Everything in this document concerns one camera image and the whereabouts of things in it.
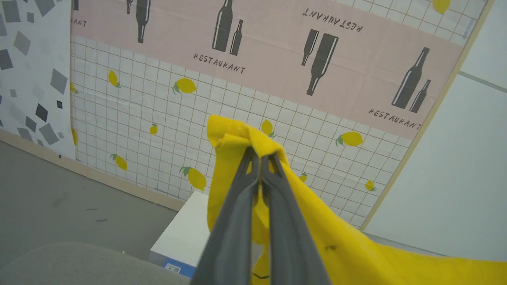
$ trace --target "white wall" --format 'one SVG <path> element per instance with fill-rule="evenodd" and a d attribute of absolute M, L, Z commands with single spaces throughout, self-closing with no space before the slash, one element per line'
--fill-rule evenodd
<path fill-rule="evenodd" d="M 506 14 L 507 1 L 496 0 L 365 232 L 444 255 L 507 261 Z"/>

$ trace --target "wooden baseboard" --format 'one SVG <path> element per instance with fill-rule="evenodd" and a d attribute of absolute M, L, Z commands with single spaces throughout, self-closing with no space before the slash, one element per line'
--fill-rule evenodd
<path fill-rule="evenodd" d="M 0 141 L 3 141 L 6 144 L 40 157 L 46 161 L 54 163 L 79 175 L 113 187 L 143 200 L 166 207 L 168 209 L 179 211 L 184 204 L 183 201 L 176 200 L 169 196 L 163 195 L 162 193 L 156 193 L 149 189 L 142 188 L 118 177 L 102 173 L 89 166 L 79 163 L 76 160 L 72 160 L 63 156 L 60 157 L 50 149 L 47 149 L 38 144 L 34 144 L 33 142 L 29 142 L 7 131 L 0 130 Z"/>

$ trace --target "gray floor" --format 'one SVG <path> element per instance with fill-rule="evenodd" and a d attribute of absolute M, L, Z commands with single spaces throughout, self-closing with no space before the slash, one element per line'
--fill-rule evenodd
<path fill-rule="evenodd" d="M 0 142 L 0 268 L 60 241 L 87 242 L 147 260 L 175 211 Z"/>

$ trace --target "lemon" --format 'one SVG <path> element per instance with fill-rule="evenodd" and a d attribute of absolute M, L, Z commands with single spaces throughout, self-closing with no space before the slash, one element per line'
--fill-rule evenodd
<path fill-rule="evenodd" d="M 109 82 L 111 82 L 111 84 L 116 87 L 116 88 L 121 88 L 122 85 L 120 84 L 120 82 L 118 82 L 118 77 L 116 76 L 116 73 L 112 70 L 109 71 L 109 75 L 107 76 L 109 78 Z"/>
<path fill-rule="evenodd" d="M 370 180 L 368 180 L 368 182 L 366 182 L 365 188 L 366 188 L 366 190 L 372 191 L 372 192 L 377 190 L 377 188 L 375 188 L 375 185 L 373 184 L 373 182 Z"/>
<path fill-rule="evenodd" d="M 72 93 L 74 94 L 78 94 L 79 92 L 76 90 L 76 87 L 74 86 L 74 83 L 70 82 L 69 83 L 69 89 Z"/>
<path fill-rule="evenodd" d="M 178 93 L 192 93 L 195 90 L 197 90 L 197 87 L 195 86 L 195 83 L 188 79 L 188 78 L 181 78 L 180 80 L 176 81 L 174 83 L 174 86 L 172 87 L 172 92 L 176 94 Z"/>
<path fill-rule="evenodd" d="M 117 155 L 117 154 L 111 154 L 111 158 L 116 161 L 116 165 L 124 171 L 127 171 L 127 162 L 123 157 Z"/>
<path fill-rule="evenodd" d="M 72 131 L 72 138 L 74 139 L 74 145 L 78 145 L 78 141 L 79 141 L 79 138 L 78 138 L 78 132 L 76 132 L 76 130 L 74 130 L 74 128 L 70 127 L 70 130 Z"/>
<path fill-rule="evenodd" d="M 271 124 L 271 122 L 268 120 L 264 120 L 264 122 L 261 125 L 261 130 L 268 137 L 276 137 L 276 134 L 273 132 L 273 124 Z"/>
<path fill-rule="evenodd" d="M 364 141 L 363 141 L 363 137 L 361 136 L 360 133 L 346 132 L 345 134 L 339 136 L 336 139 L 335 143 L 336 143 L 336 146 L 338 146 L 338 144 L 341 144 L 342 146 L 344 144 L 346 144 L 348 146 L 356 147 L 356 146 L 364 143 Z"/>
<path fill-rule="evenodd" d="M 183 176 L 187 177 L 189 176 L 189 182 L 192 186 L 195 188 L 204 191 L 204 188 L 206 187 L 206 178 L 202 173 L 200 173 L 197 169 L 191 168 L 190 166 L 183 166 L 179 169 L 179 171 L 183 171 Z"/>
<path fill-rule="evenodd" d="M 150 134 L 156 134 L 158 132 L 158 126 L 157 124 L 153 123 L 150 128 Z"/>
<path fill-rule="evenodd" d="M 451 6 L 451 0 L 433 0 L 433 8 L 442 15 L 449 9 L 449 6 Z"/>
<path fill-rule="evenodd" d="M 302 172 L 302 173 L 301 173 L 301 176 L 299 177 L 299 179 L 301 179 L 301 181 L 302 181 L 303 183 L 305 183 L 305 182 L 306 182 L 306 178 L 307 178 L 306 173 L 305 173 L 305 172 Z"/>

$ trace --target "white box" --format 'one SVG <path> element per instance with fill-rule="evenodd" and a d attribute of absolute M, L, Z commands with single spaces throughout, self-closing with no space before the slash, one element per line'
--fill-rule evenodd
<path fill-rule="evenodd" d="M 209 237 L 208 196 L 194 192 L 150 250 L 150 262 L 192 278 Z"/>

